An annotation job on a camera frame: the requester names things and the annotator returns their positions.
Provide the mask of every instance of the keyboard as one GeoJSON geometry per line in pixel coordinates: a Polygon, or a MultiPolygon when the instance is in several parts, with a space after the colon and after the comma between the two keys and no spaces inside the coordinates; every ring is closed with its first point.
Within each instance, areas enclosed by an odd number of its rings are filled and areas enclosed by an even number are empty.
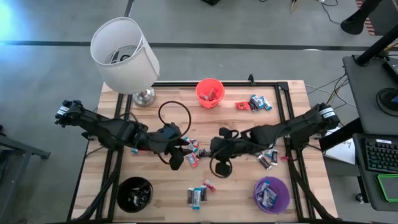
{"type": "Polygon", "coordinates": [[[366,138],[365,146],[369,170],[398,173],[398,141],[366,138]]]}

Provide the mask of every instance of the white paper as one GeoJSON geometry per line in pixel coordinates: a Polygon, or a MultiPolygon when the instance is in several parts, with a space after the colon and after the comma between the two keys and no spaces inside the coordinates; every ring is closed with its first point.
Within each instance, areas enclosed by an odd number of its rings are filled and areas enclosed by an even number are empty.
{"type": "MultiPolygon", "coordinates": [[[[331,129],[326,135],[329,135],[339,129],[339,127],[331,129]]],[[[325,156],[355,165],[355,145],[353,139],[351,138],[327,150],[325,156]]]]}

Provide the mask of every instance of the red bucket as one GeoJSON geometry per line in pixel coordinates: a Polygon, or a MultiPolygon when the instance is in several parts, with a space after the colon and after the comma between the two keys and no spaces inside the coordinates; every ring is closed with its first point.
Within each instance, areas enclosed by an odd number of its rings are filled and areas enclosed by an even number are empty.
{"type": "Polygon", "coordinates": [[[198,83],[196,94],[200,104],[204,108],[214,108],[224,98],[224,86],[215,78],[206,78],[198,83]],[[212,90],[216,90],[215,100],[206,101],[199,97],[201,94],[208,95],[212,90]]]}

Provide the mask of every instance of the gray floor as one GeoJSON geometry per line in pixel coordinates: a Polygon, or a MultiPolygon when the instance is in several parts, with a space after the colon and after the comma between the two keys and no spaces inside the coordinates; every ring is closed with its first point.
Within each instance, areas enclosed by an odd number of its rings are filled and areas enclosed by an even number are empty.
{"type": "MultiPolygon", "coordinates": [[[[222,0],[210,7],[199,0],[136,0],[131,17],[149,42],[369,46],[378,37],[366,30],[345,34],[329,22],[321,5],[291,0],[222,0]]],[[[8,0],[12,20],[0,40],[90,41],[104,22],[124,14],[126,0],[8,0]]],[[[328,8],[342,21],[357,9],[354,0],[328,8]]],[[[341,58],[360,54],[348,51],[154,49],[161,80],[199,80],[215,77],[244,80],[305,80],[318,87],[344,74],[341,58]]],[[[79,99],[94,109],[101,79],[89,47],[0,45],[0,123],[12,138],[51,151],[48,161],[32,160],[19,189],[12,219],[29,223],[62,222],[66,219],[83,159],[86,141],[79,128],[54,125],[54,115],[64,99],[79,99]]],[[[333,85],[323,88],[333,91],[333,85]]],[[[354,103],[349,86],[340,96],[354,103]]],[[[312,105],[326,101],[327,93],[309,95],[312,105]]],[[[341,101],[335,100],[333,106],[341,101]]],[[[355,119],[354,107],[337,109],[343,123],[355,119]]],[[[372,210],[353,200],[359,192],[353,177],[328,171],[340,218],[354,221],[395,223],[398,213],[372,210]]]]}

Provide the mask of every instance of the wooden table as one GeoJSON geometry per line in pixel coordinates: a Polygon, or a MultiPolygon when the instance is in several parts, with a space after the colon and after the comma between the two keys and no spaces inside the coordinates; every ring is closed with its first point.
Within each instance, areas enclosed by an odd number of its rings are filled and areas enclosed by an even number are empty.
{"type": "MultiPolygon", "coordinates": [[[[304,82],[288,81],[294,114],[303,114],[310,109],[304,82]]],[[[209,149],[210,139],[218,135],[220,127],[245,130],[255,125],[277,124],[280,122],[275,90],[269,87],[226,87],[223,101],[211,110],[200,106],[195,96],[194,87],[158,87],[155,88],[157,100],[149,108],[138,108],[132,105],[133,112],[141,123],[148,125],[149,131],[162,127],[157,117],[158,107],[169,100],[177,100],[185,104],[192,114],[192,127],[187,136],[197,138],[200,149],[209,149]],[[247,101],[252,94],[265,95],[273,109],[258,113],[238,111],[235,102],[247,101]]],[[[112,118],[118,94],[104,85],[98,105],[98,113],[112,118]]],[[[188,116],[179,105],[168,105],[162,110],[162,118],[166,122],[176,123],[183,131],[188,125],[188,116]]],[[[313,145],[318,141],[311,140],[313,145]]],[[[88,152],[99,147],[98,142],[91,142],[88,152]]],[[[282,138],[278,139],[276,148],[279,157],[285,154],[282,138]]],[[[331,194],[330,184],[320,151],[306,148],[303,152],[310,188],[320,203],[333,216],[337,217],[335,203],[331,194]]],[[[73,208],[72,218],[81,215],[98,193],[103,176],[106,150],[98,151],[86,158],[81,174],[80,184],[73,208]]],[[[127,178],[139,176],[151,182],[154,195],[151,203],[138,213],[126,213],[118,206],[114,211],[114,222],[291,222],[297,221],[292,195],[292,184],[287,163],[279,159],[278,166],[265,170],[253,156],[241,156],[232,159],[233,173],[227,179],[213,176],[209,170],[209,158],[202,159],[199,165],[191,168],[185,160],[178,171],[160,162],[152,153],[131,154],[125,147],[119,183],[127,178]],[[279,215],[271,215],[260,211],[253,200],[253,187],[257,180],[264,176],[274,176],[284,181],[290,192],[288,209],[279,215]],[[199,211],[193,211],[187,205],[187,189],[198,187],[203,180],[210,177],[216,185],[216,192],[208,193],[207,203],[201,205],[199,211]]],[[[108,211],[108,200],[104,206],[104,216],[108,211]]],[[[307,213],[303,193],[300,190],[302,207],[307,213]]]]}

